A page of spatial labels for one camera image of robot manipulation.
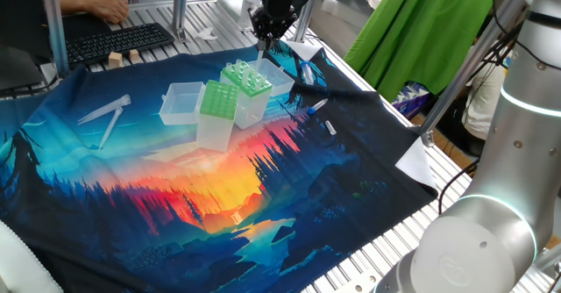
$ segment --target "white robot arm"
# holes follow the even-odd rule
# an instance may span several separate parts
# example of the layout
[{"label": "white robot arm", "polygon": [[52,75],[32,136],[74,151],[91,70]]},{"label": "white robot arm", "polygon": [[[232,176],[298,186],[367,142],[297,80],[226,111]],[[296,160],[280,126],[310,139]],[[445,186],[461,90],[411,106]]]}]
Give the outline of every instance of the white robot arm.
[{"label": "white robot arm", "polygon": [[561,0],[530,10],[518,39],[543,62],[515,47],[472,184],[375,293],[507,293],[549,241],[561,187]]}]

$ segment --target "white tag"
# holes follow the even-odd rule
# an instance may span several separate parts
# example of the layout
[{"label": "white tag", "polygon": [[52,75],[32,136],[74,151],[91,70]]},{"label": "white tag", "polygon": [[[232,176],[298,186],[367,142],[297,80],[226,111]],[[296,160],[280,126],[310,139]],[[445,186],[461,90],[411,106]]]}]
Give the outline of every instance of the white tag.
[{"label": "white tag", "polygon": [[314,55],[316,55],[317,51],[322,48],[321,46],[312,46],[310,44],[288,40],[285,40],[284,42],[287,43],[287,45],[290,46],[290,48],[292,48],[303,61],[309,61],[312,57],[314,57]]},{"label": "white tag", "polygon": [[424,151],[423,140],[419,137],[395,166],[411,179],[436,188],[435,179],[430,171],[429,160]]},{"label": "white tag", "polygon": [[201,38],[204,40],[213,40],[213,39],[218,39],[218,37],[212,35],[212,30],[214,30],[213,28],[206,28],[202,31],[200,31],[199,33],[197,33],[196,37],[197,38]]}]

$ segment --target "green cloth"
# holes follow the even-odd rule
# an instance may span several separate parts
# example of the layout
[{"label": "green cloth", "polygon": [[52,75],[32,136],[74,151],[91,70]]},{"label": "green cloth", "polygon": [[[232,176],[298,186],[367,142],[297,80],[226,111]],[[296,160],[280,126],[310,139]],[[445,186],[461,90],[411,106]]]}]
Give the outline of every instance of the green cloth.
[{"label": "green cloth", "polygon": [[344,60],[388,101],[406,82],[450,83],[492,0],[382,0]]}]

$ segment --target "metal table surface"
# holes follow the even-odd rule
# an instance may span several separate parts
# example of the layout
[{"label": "metal table surface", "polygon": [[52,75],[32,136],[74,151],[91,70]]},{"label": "metal table surface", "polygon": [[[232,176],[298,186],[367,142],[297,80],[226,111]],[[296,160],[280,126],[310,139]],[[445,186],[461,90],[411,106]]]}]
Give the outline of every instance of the metal table surface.
[{"label": "metal table surface", "polygon": [[[257,40],[250,32],[237,30],[236,26],[218,9],[216,1],[188,0],[185,20],[185,27],[189,35],[188,42],[181,43],[180,41],[175,41],[173,45],[141,52],[141,60],[143,62],[159,61],[179,53],[212,53],[256,44]],[[117,30],[152,22],[158,22],[168,28],[172,22],[172,6],[172,2],[131,5],[129,17],[122,24],[112,25],[111,28]],[[218,39],[209,41],[195,39],[196,34],[205,27],[213,27],[215,29],[213,34]],[[294,32],[295,27],[292,26],[285,37],[291,38]],[[323,47],[333,63],[361,89],[373,90],[367,82],[354,72],[325,43],[314,37],[312,31],[309,30],[309,34],[306,36],[307,43]],[[124,65],[131,65],[130,60],[126,57],[124,57]],[[89,66],[89,70],[92,72],[108,68],[107,61]],[[33,88],[42,86],[43,84],[36,85]],[[404,125],[412,125],[386,100],[384,100],[384,105]],[[429,157],[429,164],[435,177],[437,189],[440,192],[442,187],[461,169],[437,147],[425,148],[425,151]],[[459,199],[470,181],[471,178],[468,175],[463,175],[451,185],[444,198],[445,209]],[[327,293],[338,289],[344,292],[355,292],[355,282],[364,281],[369,276],[373,276],[377,282],[404,254],[418,246],[424,229],[435,218],[437,218],[437,201],[425,206],[377,239],[365,244],[340,265],[313,281],[303,292]],[[552,280],[548,276],[532,267],[512,292],[545,292],[551,283]]]}]

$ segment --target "plastic container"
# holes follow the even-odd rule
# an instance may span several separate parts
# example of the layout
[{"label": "plastic container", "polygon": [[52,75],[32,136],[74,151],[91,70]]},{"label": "plastic container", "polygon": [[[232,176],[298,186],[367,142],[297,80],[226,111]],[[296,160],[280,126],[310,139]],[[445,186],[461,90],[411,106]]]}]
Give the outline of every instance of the plastic container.
[{"label": "plastic container", "polygon": [[220,74],[220,80],[239,87],[236,125],[245,129],[263,119],[271,98],[273,85],[266,76],[255,72],[253,66],[244,61],[228,64]]},{"label": "plastic container", "polygon": [[[248,64],[255,67],[257,61],[250,61]],[[275,66],[270,60],[262,59],[259,65],[259,73],[266,75],[266,79],[273,85],[271,96],[278,96],[290,92],[295,80],[290,78],[282,69]]]},{"label": "plastic container", "polygon": [[302,68],[302,75],[304,76],[304,82],[307,85],[313,86],[314,85],[314,72],[312,71],[312,66],[309,64],[309,61],[303,61],[300,64]]},{"label": "plastic container", "polygon": [[201,104],[196,142],[199,147],[225,152],[234,126],[239,87],[209,81]]},{"label": "plastic container", "polygon": [[172,83],[161,99],[160,118],[165,125],[189,125],[199,122],[204,83]]}]

